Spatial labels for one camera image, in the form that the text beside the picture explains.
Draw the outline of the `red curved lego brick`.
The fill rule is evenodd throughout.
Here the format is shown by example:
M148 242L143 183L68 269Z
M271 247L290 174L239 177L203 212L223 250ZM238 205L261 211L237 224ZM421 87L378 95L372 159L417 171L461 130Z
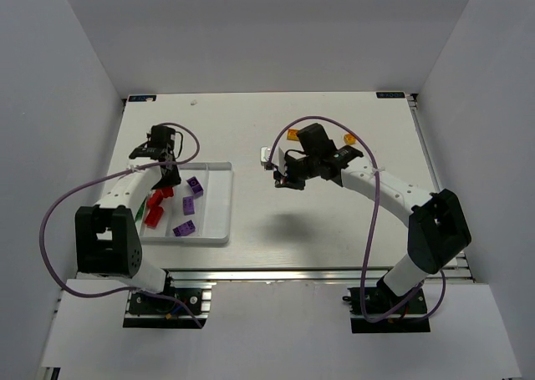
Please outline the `red curved lego brick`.
M164 196L161 190L156 190L146 201L146 205L149 209L153 209L161 204Z

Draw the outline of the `purple paw print lego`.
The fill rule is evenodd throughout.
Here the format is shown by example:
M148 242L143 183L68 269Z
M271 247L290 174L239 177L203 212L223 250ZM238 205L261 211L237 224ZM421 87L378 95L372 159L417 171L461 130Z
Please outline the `purple paw print lego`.
M186 182L195 198L203 196L204 189L195 176L192 176L191 178L187 179Z

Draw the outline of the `orange 2x3 lego brick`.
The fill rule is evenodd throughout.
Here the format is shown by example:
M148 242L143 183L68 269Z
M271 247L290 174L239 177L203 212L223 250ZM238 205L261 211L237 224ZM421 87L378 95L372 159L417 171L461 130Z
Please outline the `orange 2x3 lego brick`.
M298 130L289 129L287 132L287 140L298 141Z

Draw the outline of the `red 2x4 lego brick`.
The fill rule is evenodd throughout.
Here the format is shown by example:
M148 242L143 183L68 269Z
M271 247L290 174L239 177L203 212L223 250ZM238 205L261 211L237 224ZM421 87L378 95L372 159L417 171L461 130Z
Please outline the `red 2x4 lego brick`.
M156 228L164 214L164 209L161 206L154 206L149 209L148 214L145 217L144 224L149 228Z

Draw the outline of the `small orange lego brick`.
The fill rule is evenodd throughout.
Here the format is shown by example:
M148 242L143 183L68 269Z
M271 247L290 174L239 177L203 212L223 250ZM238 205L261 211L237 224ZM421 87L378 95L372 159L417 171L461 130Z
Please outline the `small orange lego brick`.
M346 145L356 144L356 138L352 134L345 134L343 140Z

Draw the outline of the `red rounded lego piece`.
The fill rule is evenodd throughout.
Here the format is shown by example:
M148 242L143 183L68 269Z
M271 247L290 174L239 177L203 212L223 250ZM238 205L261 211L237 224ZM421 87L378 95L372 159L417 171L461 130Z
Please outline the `red rounded lego piece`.
M173 190L172 186L161 188L160 192L161 192L161 194L163 195L164 198L170 198L170 197L174 196L174 190Z

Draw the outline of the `purple lego brick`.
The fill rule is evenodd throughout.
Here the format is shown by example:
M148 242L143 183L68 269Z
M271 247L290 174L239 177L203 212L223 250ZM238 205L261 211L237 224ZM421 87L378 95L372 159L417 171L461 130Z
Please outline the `purple lego brick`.
M185 196L182 198L183 215L195 214L195 198L193 196Z

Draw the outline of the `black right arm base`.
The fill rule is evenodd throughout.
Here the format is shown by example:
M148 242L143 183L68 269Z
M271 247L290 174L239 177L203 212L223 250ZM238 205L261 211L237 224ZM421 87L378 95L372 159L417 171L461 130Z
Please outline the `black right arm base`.
M343 304L349 309L351 332L353 334L416 334L429 333L431 325L424 292L419 290L415 296L380 322L367 321L362 313L358 287L350 287L342 296ZM380 317L396 306L401 299L391 300L377 287L364 289L364 305L371 319Z

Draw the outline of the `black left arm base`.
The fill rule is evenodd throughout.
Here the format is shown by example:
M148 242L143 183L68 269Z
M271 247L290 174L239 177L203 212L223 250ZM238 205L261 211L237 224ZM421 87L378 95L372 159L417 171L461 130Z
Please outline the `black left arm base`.
M174 298L187 306L200 326L179 303L134 293L126 304L123 328L200 330L210 311L211 289L207 286L187 286L174 287L172 291Z

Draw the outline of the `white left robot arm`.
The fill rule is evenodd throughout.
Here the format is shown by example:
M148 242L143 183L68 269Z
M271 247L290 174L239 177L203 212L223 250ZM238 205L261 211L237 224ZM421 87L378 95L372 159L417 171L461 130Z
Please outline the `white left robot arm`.
M76 258L80 272L111 277L127 286L159 294L166 272L148 262L135 216L152 190L181 183L176 161L176 131L151 128L148 140L129 155L130 167L93 206L80 207L74 217Z

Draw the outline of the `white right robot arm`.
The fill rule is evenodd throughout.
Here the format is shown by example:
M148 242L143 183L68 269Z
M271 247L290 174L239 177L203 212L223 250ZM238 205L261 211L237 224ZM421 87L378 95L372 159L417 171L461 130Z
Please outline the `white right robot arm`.
M298 151L276 145L262 150L261 163L272 171L276 187L303 190L313 178L332 181L369 198L376 210L386 209L407 228L407 252L378 282L385 296L406 296L470 245L461 203L451 190L423 190L380 170L354 146L337 147L321 124L304 127L297 137Z

